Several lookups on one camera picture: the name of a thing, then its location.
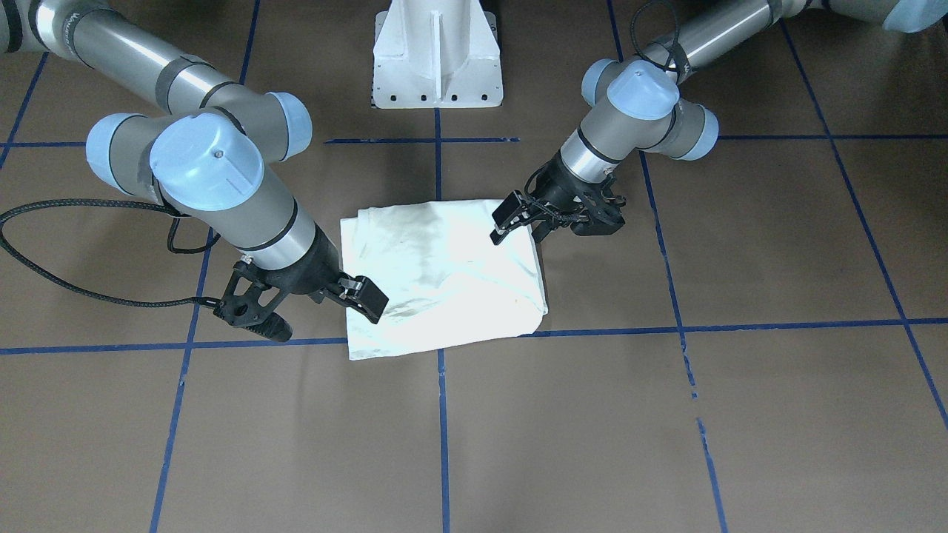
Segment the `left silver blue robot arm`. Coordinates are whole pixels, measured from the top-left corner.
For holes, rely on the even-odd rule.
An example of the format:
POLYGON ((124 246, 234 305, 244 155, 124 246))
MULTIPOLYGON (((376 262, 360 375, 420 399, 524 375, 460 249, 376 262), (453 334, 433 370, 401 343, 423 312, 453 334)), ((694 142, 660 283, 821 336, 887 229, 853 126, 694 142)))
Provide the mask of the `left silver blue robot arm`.
POLYGON ((569 227, 580 236, 610 235, 625 225, 623 196, 613 190, 615 169, 635 151, 697 161, 713 149, 720 122, 706 107, 684 100, 678 88, 755 34, 807 10, 826 10, 918 33, 946 14, 944 1, 721 1, 641 44, 630 39, 626 61, 603 58, 584 74, 581 94, 590 111, 552 158, 493 212, 490 238, 500 244, 518 227, 535 242, 569 227))

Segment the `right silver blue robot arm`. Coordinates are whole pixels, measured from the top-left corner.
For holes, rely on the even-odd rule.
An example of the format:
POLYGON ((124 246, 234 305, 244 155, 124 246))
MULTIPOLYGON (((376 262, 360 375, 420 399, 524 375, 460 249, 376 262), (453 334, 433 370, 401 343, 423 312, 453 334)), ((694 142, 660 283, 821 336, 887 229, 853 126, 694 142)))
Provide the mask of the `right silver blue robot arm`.
POLYGON ((239 250, 223 296, 193 303, 271 338, 288 336, 276 313, 288 295, 330 299, 377 323, 387 296, 341 270, 333 243, 270 168, 311 142, 298 98, 255 93, 104 1, 4 1, 2 51, 33 50, 84 64, 162 110, 101 119, 86 161, 129 196, 127 208, 201 220, 239 250))

